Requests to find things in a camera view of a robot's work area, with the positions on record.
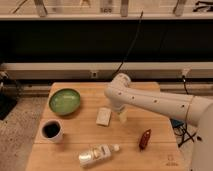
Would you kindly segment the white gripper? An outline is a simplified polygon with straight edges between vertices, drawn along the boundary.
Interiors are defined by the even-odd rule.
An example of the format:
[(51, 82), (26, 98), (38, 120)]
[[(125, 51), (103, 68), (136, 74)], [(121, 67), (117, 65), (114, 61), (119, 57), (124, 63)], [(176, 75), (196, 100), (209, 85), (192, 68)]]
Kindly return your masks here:
[(118, 114), (119, 120), (122, 124), (127, 121), (127, 113), (125, 112), (125, 105), (118, 101), (110, 101), (110, 107), (113, 112)]

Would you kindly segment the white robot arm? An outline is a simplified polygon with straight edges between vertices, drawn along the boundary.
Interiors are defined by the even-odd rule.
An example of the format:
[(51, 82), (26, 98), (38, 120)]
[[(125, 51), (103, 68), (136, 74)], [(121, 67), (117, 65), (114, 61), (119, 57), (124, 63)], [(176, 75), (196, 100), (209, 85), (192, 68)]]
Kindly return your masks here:
[(213, 99), (132, 89), (130, 83), (128, 75), (119, 73), (107, 85), (104, 94), (112, 109), (120, 112), (129, 104), (196, 127), (190, 171), (213, 171)]

